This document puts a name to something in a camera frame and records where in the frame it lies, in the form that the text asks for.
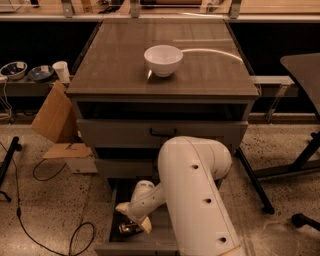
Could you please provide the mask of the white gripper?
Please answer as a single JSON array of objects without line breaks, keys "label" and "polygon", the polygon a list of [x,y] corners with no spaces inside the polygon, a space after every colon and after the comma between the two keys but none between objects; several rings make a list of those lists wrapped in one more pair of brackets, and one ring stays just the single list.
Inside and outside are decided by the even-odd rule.
[{"label": "white gripper", "polygon": [[152,224],[147,213],[147,203],[145,199],[131,200],[128,202],[119,203],[115,210],[125,214],[130,220],[135,223],[141,223],[140,228],[146,233],[149,234],[152,231]]}]

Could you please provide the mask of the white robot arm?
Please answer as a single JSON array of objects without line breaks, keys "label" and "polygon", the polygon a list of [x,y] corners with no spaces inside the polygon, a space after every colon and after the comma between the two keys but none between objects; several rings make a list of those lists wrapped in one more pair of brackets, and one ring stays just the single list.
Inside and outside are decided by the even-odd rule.
[{"label": "white robot arm", "polygon": [[159,151],[160,183],[138,182],[131,200],[116,210],[150,233],[149,214],[165,204],[181,256],[246,256],[214,182],[231,166],[222,143],[174,137]]}]

